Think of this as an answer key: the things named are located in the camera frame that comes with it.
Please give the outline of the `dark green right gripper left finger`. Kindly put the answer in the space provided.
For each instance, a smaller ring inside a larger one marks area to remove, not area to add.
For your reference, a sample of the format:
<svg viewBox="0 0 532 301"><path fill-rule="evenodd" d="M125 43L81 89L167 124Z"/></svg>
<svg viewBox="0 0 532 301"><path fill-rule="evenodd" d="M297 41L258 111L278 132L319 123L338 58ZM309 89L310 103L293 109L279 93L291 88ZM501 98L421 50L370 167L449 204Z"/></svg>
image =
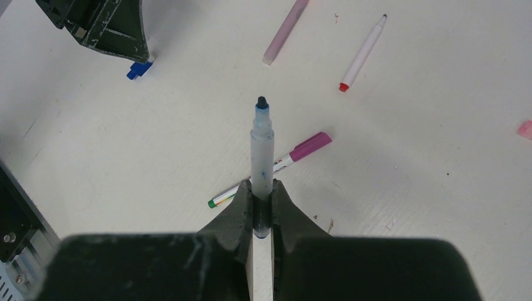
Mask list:
<svg viewBox="0 0 532 301"><path fill-rule="evenodd" d="M251 300L253 196L195 233L92 234L64 239L36 300Z"/></svg>

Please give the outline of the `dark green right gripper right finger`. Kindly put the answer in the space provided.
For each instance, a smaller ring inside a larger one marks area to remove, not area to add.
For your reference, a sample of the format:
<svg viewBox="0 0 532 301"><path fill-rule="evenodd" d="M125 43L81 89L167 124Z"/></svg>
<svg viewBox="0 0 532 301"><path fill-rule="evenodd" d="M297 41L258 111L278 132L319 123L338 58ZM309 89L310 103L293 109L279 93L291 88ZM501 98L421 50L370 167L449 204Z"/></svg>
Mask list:
<svg viewBox="0 0 532 301"><path fill-rule="evenodd" d="M334 237L272 191L274 300L479 300L450 243L421 238Z"/></svg>

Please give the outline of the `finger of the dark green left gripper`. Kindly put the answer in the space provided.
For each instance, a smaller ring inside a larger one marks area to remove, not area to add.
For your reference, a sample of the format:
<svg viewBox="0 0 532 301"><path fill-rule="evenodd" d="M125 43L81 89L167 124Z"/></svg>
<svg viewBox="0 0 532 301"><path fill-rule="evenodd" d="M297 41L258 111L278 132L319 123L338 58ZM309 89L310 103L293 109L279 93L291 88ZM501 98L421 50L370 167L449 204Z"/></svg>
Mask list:
<svg viewBox="0 0 532 301"><path fill-rule="evenodd" d="M139 63L150 57L141 0L36 0L36 4L83 47Z"/></svg>

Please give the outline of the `blue pen cap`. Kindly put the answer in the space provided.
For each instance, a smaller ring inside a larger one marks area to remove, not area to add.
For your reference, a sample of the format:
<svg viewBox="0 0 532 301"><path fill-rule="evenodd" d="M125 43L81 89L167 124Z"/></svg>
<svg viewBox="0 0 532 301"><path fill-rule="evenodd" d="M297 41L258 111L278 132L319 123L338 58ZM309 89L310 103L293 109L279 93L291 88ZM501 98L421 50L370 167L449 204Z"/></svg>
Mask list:
<svg viewBox="0 0 532 301"><path fill-rule="evenodd" d="M158 54L153 52L150 54L149 59L145 63L133 63L126 74L126 77L129 80L135 80L138 77L142 77L146 73L146 71L151 68L157 57Z"/></svg>

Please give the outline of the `magenta pen cap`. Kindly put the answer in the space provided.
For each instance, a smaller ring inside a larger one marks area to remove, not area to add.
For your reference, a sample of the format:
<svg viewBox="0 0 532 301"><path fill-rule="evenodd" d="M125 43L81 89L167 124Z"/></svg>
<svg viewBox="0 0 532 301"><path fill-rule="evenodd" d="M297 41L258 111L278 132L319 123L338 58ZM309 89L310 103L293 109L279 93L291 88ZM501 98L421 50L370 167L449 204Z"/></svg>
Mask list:
<svg viewBox="0 0 532 301"><path fill-rule="evenodd" d="M294 149L289 152L290 158L294 162L297 162L331 142L332 138L328 134L325 132L318 132L307 140L301 142L299 145L295 146Z"/></svg>

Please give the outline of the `white pen blue end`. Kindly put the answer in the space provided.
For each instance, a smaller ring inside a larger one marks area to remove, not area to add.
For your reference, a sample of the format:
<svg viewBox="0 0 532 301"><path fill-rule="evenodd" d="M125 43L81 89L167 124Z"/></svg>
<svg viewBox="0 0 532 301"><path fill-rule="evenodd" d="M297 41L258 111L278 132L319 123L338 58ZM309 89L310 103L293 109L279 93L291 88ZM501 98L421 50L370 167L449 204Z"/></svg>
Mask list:
<svg viewBox="0 0 532 301"><path fill-rule="evenodd" d="M268 237L271 227L275 134L270 107L265 97L258 97L250 131L251 183L253 194L253 233Z"/></svg>

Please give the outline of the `pink highlighter pen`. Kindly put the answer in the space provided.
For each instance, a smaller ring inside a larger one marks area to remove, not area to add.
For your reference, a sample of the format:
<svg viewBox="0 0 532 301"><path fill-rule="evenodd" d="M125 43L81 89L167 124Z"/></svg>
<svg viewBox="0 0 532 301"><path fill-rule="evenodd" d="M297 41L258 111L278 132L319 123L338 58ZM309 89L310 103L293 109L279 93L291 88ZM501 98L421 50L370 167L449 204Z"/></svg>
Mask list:
<svg viewBox="0 0 532 301"><path fill-rule="evenodd" d="M294 26L297 24L301 14L307 7L309 0L297 0L287 14L280 28L276 32L274 38L269 44L269 47L263 54L262 62L270 66L280 53L284 43L289 37Z"/></svg>

